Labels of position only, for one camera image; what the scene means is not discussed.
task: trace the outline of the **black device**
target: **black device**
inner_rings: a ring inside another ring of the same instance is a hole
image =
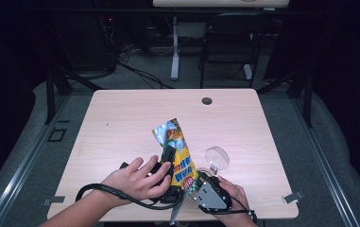
[[[228,211],[232,206],[230,194],[220,187],[220,181],[215,176],[208,176],[199,172],[201,180],[198,182],[199,190],[194,200],[199,209],[205,213]]]

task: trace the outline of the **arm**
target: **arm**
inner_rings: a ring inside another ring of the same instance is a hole
[[[220,187],[226,190],[230,196],[236,198],[241,201],[242,204],[249,209],[247,195],[245,194],[244,188],[239,185],[232,184],[226,179],[218,176],[218,180],[220,181]],[[232,200],[232,208],[231,210],[243,210],[244,208],[237,201]],[[216,215],[217,219],[219,219],[223,224],[227,227],[256,227],[255,223],[253,223],[252,218],[246,213],[240,214],[231,214],[231,215]]]
[[[102,183],[121,190],[139,201],[159,197],[168,189],[171,180],[169,176],[165,176],[170,167],[169,163],[164,163],[159,171],[147,177],[157,161],[158,156],[152,156],[141,167],[144,160],[136,158],[129,166],[115,170]],[[155,186],[162,178],[164,178],[163,182]],[[130,201],[121,200],[109,193],[94,190],[52,217],[42,226],[96,225],[112,208],[129,203]]]

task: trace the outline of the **chip bag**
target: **chip bag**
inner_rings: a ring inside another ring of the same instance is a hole
[[[173,175],[171,179],[171,189],[186,190],[189,188],[192,191],[196,190],[197,170],[195,164],[192,162],[177,118],[158,126],[152,132],[156,140],[163,147],[162,162],[172,162]],[[174,155],[167,152],[167,150],[170,150],[167,149],[169,147],[175,149]]]

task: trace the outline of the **table leg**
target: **table leg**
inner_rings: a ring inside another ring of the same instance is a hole
[[[179,79],[180,54],[179,54],[179,36],[177,31],[177,17],[173,19],[173,63],[171,65],[171,79]]]
[[[245,79],[252,78],[252,70],[250,69],[250,64],[244,64],[244,75]]]

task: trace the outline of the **small black hole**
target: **small black hole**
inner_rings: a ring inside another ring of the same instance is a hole
[[[209,97],[204,97],[204,98],[202,98],[202,103],[205,104],[205,105],[210,105],[210,104],[213,103],[213,101]]]

